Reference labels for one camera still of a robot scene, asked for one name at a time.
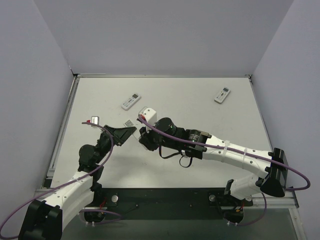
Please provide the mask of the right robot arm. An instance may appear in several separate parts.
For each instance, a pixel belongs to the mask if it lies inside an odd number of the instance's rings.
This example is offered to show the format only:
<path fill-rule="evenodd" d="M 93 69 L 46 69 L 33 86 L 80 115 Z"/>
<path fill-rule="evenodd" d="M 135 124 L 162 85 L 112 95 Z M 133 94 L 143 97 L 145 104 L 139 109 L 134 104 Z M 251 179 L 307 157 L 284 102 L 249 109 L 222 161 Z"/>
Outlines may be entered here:
<path fill-rule="evenodd" d="M 227 195 L 238 200 L 248 200 L 258 193 L 277 198 L 285 196 L 288 169 L 283 150 L 242 147 L 204 131 L 177 127 L 168 117 L 150 124 L 140 115 L 138 121 L 144 124 L 139 130 L 139 142 L 149 151 L 169 148 L 183 158 L 217 161 L 251 173 L 229 180 L 225 187 Z"/>

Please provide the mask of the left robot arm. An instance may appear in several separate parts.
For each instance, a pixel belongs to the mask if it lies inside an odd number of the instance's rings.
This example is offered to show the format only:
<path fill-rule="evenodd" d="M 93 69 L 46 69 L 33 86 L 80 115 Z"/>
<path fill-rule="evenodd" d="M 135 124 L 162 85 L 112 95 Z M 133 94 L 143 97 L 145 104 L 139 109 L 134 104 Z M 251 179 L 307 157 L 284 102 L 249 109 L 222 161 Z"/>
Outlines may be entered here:
<path fill-rule="evenodd" d="M 68 223 L 87 205 L 101 203 L 102 186 L 98 183 L 103 165 L 114 146 L 122 146 L 136 131 L 135 126 L 113 128 L 101 126 L 96 145 L 85 144 L 79 149 L 79 167 L 72 178 L 51 190 L 43 200 L 34 199 L 28 206 L 18 239 L 59 240 Z"/>

